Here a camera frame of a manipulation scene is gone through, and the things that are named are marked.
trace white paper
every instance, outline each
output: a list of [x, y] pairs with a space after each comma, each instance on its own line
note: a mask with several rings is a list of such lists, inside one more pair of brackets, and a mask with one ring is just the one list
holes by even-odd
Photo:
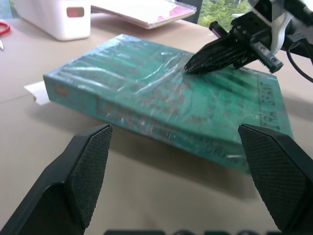
[[37, 104], [44, 105], [50, 102], [44, 81], [24, 86], [24, 88], [33, 94]]
[[91, 4], [147, 23], [157, 21], [159, 16], [169, 17], [176, 7], [165, 0], [92, 0]]

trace white storage box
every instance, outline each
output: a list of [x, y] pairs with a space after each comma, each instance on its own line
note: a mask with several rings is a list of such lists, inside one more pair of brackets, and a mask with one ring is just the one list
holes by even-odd
[[90, 35], [90, 0], [14, 0], [22, 18], [61, 41]]

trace table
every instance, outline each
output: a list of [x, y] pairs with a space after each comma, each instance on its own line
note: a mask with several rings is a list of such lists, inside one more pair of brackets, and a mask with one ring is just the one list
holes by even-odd
[[[204, 27], [178, 21], [145, 30], [115, 17], [92, 16], [86, 40], [58, 42], [21, 19], [7, 20], [0, 53], [0, 228], [43, 169], [72, 136], [100, 120], [55, 103], [38, 106], [24, 88], [102, 42], [126, 33], [196, 52], [215, 36]], [[277, 73], [296, 141], [313, 156], [313, 84], [286, 65]], [[312, 70], [307, 59], [297, 57]], [[255, 62], [250, 67], [267, 71]], [[276, 230], [251, 177], [174, 147], [113, 128], [103, 187], [87, 235], [107, 229]]]

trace book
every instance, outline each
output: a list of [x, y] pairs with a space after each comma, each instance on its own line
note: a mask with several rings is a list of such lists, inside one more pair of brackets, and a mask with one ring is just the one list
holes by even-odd
[[54, 102], [248, 172], [240, 124], [292, 137], [278, 81], [245, 68], [187, 74], [192, 55], [122, 34], [44, 80]]

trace green foliage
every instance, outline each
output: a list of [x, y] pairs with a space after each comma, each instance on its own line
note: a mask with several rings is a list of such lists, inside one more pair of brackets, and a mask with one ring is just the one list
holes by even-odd
[[234, 13], [246, 13], [251, 9], [247, 0], [237, 4], [235, 0], [203, 0], [198, 24], [208, 27], [213, 21], [218, 21], [226, 30], [231, 29], [231, 15]]

